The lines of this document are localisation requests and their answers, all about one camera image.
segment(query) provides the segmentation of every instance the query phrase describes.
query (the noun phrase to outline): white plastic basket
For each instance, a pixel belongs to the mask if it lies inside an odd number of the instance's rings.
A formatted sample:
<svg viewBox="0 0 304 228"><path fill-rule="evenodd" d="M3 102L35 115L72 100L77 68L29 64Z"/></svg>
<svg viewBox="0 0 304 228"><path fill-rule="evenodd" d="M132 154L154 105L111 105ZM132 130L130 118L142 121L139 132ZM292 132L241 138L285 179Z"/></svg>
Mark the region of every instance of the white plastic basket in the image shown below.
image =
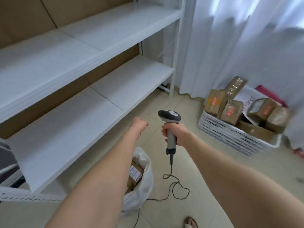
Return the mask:
<svg viewBox="0 0 304 228"><path fill-rule="evenodd" d="M279 147L282 134L273 137L270 143L255 138L244 131L223 122L203 111L197 129L245 156Z"/></svg>

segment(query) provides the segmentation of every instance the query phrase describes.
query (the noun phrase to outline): shelf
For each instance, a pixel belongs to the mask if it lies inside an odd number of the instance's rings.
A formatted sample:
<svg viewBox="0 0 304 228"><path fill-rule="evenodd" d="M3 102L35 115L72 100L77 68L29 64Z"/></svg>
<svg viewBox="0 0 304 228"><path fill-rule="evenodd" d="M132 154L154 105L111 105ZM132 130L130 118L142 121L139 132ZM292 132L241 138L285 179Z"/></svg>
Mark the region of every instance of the shelf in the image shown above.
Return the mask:
<svg viewBox="0 0 304 228"><path fill-rule="evenodd" d="M180 19L182 11L129 3L60 28L103 52L123 52Z"/></svg>
<svg viewBox="0 0 304 228"><path fill-rule="evenodd" d="M0 123L178 20L129 3L0 50Z"/></svg>
<svg viewBox="0 0 304 228"><path fill-rule="evenodd" d="M173 71L138 55L7 139L31 191L41 192Z"/></svg>
<svg viewBox="0 0 304 228"><path fill-rule="evenodd" d="M138 55L94 83L92 88L122 110L128 111L173 72L171 67Z"/></svg>

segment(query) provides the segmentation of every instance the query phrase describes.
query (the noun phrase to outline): brown back panel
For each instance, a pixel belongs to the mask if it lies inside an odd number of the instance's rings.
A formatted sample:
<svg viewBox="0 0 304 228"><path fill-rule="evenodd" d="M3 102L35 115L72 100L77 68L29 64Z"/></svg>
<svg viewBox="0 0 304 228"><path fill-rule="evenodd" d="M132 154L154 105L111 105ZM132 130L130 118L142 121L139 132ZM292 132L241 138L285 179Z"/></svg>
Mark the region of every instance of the brown back panel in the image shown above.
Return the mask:
<svg viewBox="0 0 304 228"><path fill-rule="evenodd" d="M127 49L84 76L57 90L24 111L0 124L0 137L7 139L75 94L139 54L138 45Z"/></svg>
<svg viewBox="0 0 304 228"><path fill-rule="evenodd" d="M40 0L0 0L0 48L55 28Z"/></svg>
<svg viewBox="0 0 304 228"><path fill-rule="evenodd" d="M42 0L57 27L87 18L132 0Z"/></svg>

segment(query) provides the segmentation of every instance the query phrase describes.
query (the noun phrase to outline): red object on floor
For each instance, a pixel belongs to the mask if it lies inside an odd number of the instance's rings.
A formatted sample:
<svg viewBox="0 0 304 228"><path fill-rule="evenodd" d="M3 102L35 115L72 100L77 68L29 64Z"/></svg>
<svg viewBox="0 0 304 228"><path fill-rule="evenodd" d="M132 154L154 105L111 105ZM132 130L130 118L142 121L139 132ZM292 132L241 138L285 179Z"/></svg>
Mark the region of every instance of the red object on floor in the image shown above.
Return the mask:
<svg viewBox="0 0 304 228"><path fill-rule="evenodd" d="M278 103L281 103L283 107L287 107L286 103L282 99L280 99L274 92L271 92L269 89L265 88L264 86L259 85L255 89L260 93L265 94L267 97L277 101Z"/></svg>
<svg viewBox="0 0 304 228"><path fill-rule="evenodd" d="M293 152L301 158L304 158L304 152L301 148L295 149Z"/></svg>

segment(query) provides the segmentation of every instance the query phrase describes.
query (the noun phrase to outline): white curtain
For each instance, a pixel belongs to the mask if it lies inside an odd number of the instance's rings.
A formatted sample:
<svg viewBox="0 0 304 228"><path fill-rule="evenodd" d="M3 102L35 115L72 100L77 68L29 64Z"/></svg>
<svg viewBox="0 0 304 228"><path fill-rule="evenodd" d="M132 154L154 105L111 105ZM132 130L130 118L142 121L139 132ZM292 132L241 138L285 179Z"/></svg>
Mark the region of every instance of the white curtain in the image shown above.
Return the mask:
<svg viewBox="0 0 304 228"><path fill-rule="evenodd" d="M296 111L285 134L304 148L304 0L187 0L176 68L180 93L206 98L234 76Z"/></svg>

